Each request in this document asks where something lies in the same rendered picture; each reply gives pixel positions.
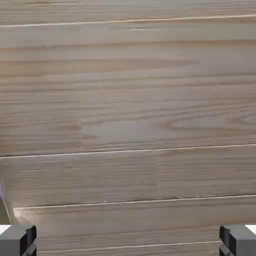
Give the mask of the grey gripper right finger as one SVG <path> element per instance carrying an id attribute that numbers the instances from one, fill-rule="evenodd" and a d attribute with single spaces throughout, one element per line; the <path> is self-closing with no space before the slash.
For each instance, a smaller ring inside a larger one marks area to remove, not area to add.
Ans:
<path id="1" fill-rule="evenodd" d="M 256 224 L 221 225 L 219 256 L 256 256 Z"/>

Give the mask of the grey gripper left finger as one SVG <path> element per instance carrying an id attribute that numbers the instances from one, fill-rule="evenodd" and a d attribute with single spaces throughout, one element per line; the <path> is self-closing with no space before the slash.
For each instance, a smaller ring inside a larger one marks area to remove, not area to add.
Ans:
<path id="1" fill-rule="evenodd" d="M 37 256 L 35 225 L 0 225 L 0 256 Z"/>

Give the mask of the light wood cabinet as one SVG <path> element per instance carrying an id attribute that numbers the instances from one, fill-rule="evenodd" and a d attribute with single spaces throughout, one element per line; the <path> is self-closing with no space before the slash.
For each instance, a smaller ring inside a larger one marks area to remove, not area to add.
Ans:
<path id="1" fill-rule="evenodd" d="M 256 194 L 14 207 L 38 256 L 218 256 L 219 226 L 256 224 Z"/>

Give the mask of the light wood cabinet door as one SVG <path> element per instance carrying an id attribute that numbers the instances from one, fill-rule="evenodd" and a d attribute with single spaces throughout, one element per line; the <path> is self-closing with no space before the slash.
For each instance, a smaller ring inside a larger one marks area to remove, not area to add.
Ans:
<path id="1" fill-rule="evenodd" d="M 256 17 L 256 0 L 0 0 L 0 26 Z"/>
<path id="2" fill-rule="evenodd" d="M 0 25 L 0 156 L 256 142 L 256 14 Z"/>

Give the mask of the narrow light wood drawer front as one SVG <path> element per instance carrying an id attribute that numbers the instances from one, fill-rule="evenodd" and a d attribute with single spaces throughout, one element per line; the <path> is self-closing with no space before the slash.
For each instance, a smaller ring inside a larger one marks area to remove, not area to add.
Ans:
<path id="1" fill-rule="evenodd" d="M 256 194 L 256 144 L 0 158 L 16 208 Z"/>

